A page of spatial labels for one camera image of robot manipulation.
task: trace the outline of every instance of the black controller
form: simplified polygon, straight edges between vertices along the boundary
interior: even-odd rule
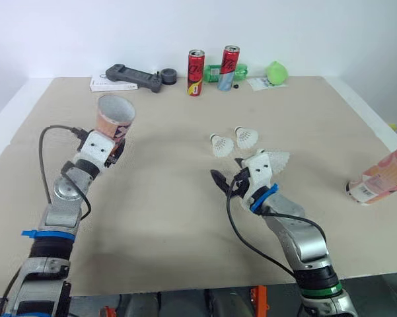
[[[148,74],[143,71],[137,71],[123,64],[114,64],[106,70],[106,77],[111,81],[129,81],[135,83],[138,87],[146,87],[152,92],[159,92],[162,84],[162,79],[157,74]]]

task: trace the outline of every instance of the green ball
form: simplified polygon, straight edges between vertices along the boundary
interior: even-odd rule
[[[266,69],[267,79],[273,85],[281,85],[288,78],[288,71],[285,66],[274,61]]]

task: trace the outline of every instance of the beige tabletop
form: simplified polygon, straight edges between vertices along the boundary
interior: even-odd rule
[[[211,179],[210,169],[233,175],[233,159],[255,151],[213,156],[209,136],[233,138],[238,125],[258,130],[256,148],[291,153],[274,180],[324,228],[341,278],[397,271],[397,193],[362,207],[344,192],[347,180],[388,150],[324,79],[290,78],[288,87],[258,92],[248,83],[230,92],[205,85],[196,98],[186,94],[185,80],[158,94],[116,94],[133,103],[137,117],[123,157],[90,189],[92,214],[71,257],[73,295],[292,282],[240,243]],[[32,240],[20,232],[36,229],[46,206],[38,168],[42,128],[93,128],[100,95],[90,92],[89,79],[56,79],[1,155],[0,294],[29,254]],[[50,132],[49,183],[77,145],[66,131]],[[286,264],[276,236],[237,199],[233,217],[251,243]]]

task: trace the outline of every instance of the soda can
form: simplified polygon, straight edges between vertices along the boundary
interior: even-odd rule
[[[188,94],[199,96],[203,88],[204,51],[190,50],[188,54]]]
[[[358,180],[349,182],[346,192],[363,205],[397,192],[397,150],[366,170]]]
[[[235,75],[236,64],[239,58],[239,47],[228,45],[223,51],[222,65],[220,68],[220,78],[217,88],[222,91],[230,91],[232,88],[233,77]]]

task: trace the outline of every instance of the shuttlecock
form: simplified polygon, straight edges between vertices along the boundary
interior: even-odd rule
[[[245,127],[236,127],[236,144],[240,149],[249,149],[258,140],[258,132],[253,129],[246,129]]]
[[[271,171],[273,174],[280,173],[286,166],[289,160],[289,152],[283,151],[268,151]]]
[[[210,135],[213,144],[213,154],[215,157],[227,157],[233,151],[233,140],[228,137],[221,137],[217,134]]]

